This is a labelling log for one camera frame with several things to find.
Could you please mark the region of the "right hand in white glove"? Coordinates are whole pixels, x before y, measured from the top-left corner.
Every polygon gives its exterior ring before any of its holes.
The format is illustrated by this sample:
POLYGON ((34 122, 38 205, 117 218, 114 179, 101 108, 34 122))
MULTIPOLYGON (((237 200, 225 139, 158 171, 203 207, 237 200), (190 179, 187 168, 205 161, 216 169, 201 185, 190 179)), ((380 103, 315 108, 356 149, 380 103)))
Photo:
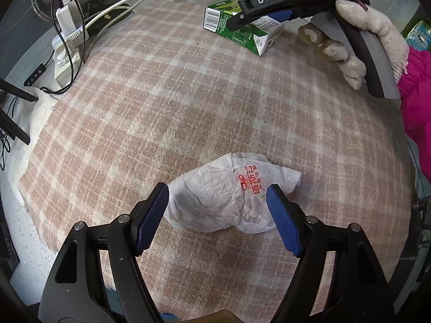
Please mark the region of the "right hand in white glove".
MULTIPOLYGON (((398 83, 407 73, 410 49, 392 21, 370 6, 361 7, 356 2, 337 0, 335 7, 340 16, 352 26, 375 34, 391 64, 394 80, 398 83)), ((300 39, 318 51, 327 61, 335 62, 346 82, 359 90, 366 75, 366 65, 349 53, 342 42, 329 38, 324 32, 308 23, 298 29, 300 39)))

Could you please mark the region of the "pink sleeve forearm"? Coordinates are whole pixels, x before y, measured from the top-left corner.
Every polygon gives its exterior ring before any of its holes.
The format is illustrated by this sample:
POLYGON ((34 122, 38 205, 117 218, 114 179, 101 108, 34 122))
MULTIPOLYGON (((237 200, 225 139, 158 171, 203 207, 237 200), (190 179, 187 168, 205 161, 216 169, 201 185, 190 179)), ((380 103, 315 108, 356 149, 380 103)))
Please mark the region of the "pink sleeve forearm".
POLYGON ((419 163, 430 181, 430 52, 409 47, 406 72, 399 80, 400 111, 407 135, 416 143, 419 163))

